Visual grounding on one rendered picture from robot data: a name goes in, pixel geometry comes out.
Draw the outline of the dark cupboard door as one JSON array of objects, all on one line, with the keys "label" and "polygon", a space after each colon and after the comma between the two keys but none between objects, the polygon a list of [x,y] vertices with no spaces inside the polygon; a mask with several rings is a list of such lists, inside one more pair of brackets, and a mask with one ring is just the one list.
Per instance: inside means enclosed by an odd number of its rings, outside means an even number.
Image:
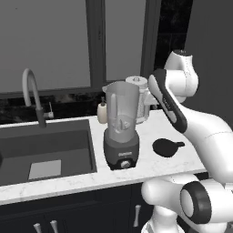
[{"label": "dark cupboard door", "polygon": [[48,222],[57,222],[58,233],[127,233],[128,201],[71,208],[46,214]]},{"label": "dark cupboard door", "polygon": [[43,214],[25,212],[21,214],[0,215],[0,233],[37,233],[35,224],[39,224],[42,233],[47,233]]},{"label": "dark cupboard door", "polygon": [[[131,213],[130,213],[130,223],[129,229],[130,233],[141,233],[142,227],[149,221],[152,216],[153,206],[148,205],[141,195],[142,184],[138,183],[132,186],[132,196],[131,196]],[[139,224],[137,228],[133,227],[135,219],[135,205],[141,205],[139,213]]]}]

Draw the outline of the dark grey sink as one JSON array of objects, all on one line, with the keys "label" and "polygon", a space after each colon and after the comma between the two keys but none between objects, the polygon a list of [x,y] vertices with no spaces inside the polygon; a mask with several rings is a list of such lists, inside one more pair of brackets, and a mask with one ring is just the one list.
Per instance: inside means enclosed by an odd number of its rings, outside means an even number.
[{"label": "dark grey sink", "polygon": [[0,129],[0,187],[95,172],[86,119]]}]

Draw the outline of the cream soap dispenser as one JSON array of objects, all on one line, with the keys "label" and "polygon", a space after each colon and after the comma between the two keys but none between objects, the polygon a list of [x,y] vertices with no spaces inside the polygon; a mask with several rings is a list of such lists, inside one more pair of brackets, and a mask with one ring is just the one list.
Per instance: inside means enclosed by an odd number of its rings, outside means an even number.
[{"label": "cream soap dispenser", "polygon": [[97,119],[100,124],[107,123],[107,111],[105,98],[101,97],[101,103],[97,107]]}]

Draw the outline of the dark false drawer front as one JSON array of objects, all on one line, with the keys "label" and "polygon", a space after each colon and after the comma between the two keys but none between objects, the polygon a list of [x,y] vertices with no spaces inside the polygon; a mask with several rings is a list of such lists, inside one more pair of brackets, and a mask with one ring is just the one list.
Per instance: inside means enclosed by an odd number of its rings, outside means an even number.
[{"label": "dark false drawer front", "polygon": [[42,198],[0,206],[0,218],[3,216],[42,211],[50,208],[60,208],[70,205],[87,205],[93,203],[111,203],[125,201],[131,198],[131,187],[109,187],[53,198]]}]

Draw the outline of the black blender lid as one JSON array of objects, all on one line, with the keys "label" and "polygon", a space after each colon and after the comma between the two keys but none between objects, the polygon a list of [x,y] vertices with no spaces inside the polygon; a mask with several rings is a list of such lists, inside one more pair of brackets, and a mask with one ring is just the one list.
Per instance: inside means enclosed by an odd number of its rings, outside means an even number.
[{"label": "black blender lid", "polygon": [[152,147],[154,152],[161,157],[173,157],[178,149],[184,145],[184,142],[173,142],[166,138],[159,138],[153,143]]}]

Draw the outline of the dark framed window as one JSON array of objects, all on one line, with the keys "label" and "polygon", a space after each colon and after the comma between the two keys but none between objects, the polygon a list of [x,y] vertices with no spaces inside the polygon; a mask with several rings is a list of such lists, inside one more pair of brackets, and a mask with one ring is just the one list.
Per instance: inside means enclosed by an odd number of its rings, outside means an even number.
[{"label": "dark framed window", "polygon": [[162,0],[0,0],[0,98],[100,90],[154,68]]}]

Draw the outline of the grey curved tap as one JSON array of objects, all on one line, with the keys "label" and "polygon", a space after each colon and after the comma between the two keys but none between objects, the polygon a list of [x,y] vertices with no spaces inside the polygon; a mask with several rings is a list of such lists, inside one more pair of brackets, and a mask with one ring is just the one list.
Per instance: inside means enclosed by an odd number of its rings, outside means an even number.
[{"label": "grey curved tap", "polygon": [[29,85],[32,85],[32,91],[35,99],[35,112],[36,117],[38,121],[38,125],[42,128],[46,127],[46,120],[47,119],[53,119],[54,118],[54,112],[52,109],[52,105],[49,105],[49,112],[44,112],[44,109],[42,108],[38,90],[37,90],[37,84],[35,81],[35,75],[33,71],[29,68],[26,68],[22,75],[22,88],[23,88],[23,96],[25,100],[26,106],[31,106],[31,99],[29,95]]}]

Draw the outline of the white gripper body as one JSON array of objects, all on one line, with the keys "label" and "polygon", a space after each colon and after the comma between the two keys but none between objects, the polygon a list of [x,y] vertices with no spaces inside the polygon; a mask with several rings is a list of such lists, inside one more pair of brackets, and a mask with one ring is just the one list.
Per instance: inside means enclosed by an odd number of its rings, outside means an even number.
[{"label": "white gripper body", "polygon": [[145,93],[144,106],[152,108],[153,110],[157,109],[158,102],[155,97],[150,93],[149,90]]}]

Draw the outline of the grey blender with clear jug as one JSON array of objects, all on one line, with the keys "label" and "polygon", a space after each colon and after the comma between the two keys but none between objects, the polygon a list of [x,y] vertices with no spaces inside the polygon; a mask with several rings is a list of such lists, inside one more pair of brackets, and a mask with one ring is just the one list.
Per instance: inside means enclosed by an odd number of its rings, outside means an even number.
[{"label": "grey blender with clear jug", "polygon": [[107,129],[104,155],[111,170],[135,167],[139,155],[136,131],[139,87],[126,81],[106,86]]}]

